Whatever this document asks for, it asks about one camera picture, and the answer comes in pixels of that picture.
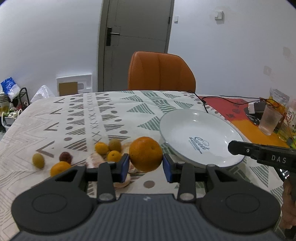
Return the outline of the right hand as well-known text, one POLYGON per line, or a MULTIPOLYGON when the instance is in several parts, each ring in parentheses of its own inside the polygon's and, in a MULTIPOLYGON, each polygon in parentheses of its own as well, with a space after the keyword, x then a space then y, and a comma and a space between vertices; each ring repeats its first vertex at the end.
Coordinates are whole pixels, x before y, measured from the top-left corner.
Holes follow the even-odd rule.
POLYGON ((281 207, 282 218, 280 221, 280 227, 283 229, 291 229, 296 223, 296 209, 295 202, 292 200, 291 191, 292 185, 289 179, 286 179, 283 183, 282 199, 283 204, 281 207))

